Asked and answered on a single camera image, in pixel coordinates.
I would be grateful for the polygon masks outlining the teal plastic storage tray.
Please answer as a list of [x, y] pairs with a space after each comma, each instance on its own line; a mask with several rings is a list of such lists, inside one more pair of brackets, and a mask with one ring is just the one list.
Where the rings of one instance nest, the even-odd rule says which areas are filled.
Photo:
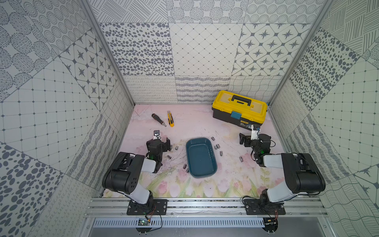
[[208, 138], [194, 138], [186, 143], [189, 173], [194, 178], [206, 178], [217, 172], [213, 146]]

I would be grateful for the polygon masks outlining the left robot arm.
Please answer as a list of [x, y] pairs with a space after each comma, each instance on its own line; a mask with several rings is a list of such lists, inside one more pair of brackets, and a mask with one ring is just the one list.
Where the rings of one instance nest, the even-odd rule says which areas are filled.
[[139, 184], [139, 177], [142, 172], [159, 171], [163, 153], [171, 151], [171, 141], [169, 138], [165, 142], [151, 139], [147, 141], [147, 148], [145, 156], [119, 152], [103, 177], [102, 187], [128, 197], [138, 207], [150, 209], [154, 203], [153, 194]]

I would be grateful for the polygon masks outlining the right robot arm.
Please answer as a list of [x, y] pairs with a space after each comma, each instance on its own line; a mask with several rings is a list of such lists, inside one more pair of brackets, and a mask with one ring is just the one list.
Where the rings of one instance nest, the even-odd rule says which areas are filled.
[[267, 134], [239, 134], [239, 143], [252, 149], [252, 159], [258, 166], [282, 169], [284, 173], [284, 181], [262, 191], [260, 203], [283, 203], [298, 195], [313, 196], [325, 190], [325, 179], [310, 154], [273, 154], [270, 152], [271, 142]]

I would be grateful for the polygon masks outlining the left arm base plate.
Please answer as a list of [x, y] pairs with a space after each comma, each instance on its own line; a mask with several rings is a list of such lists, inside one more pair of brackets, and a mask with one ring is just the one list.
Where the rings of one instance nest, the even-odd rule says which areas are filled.
[[135, 201], [130, 201], [127, 209], [128, 216], [135, 215], [166, 215], [168, 206], [167, 199], [149, 199], [146, 204], [139, 204]]

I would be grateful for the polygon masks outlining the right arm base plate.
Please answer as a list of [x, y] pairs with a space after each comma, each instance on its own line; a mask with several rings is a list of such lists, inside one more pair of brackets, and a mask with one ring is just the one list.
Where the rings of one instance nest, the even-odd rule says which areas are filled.
[[242, 201], [247, 215], [285, 215], [286, 211], [282, 203], [261, 203], [257, 199], [244, 199]]

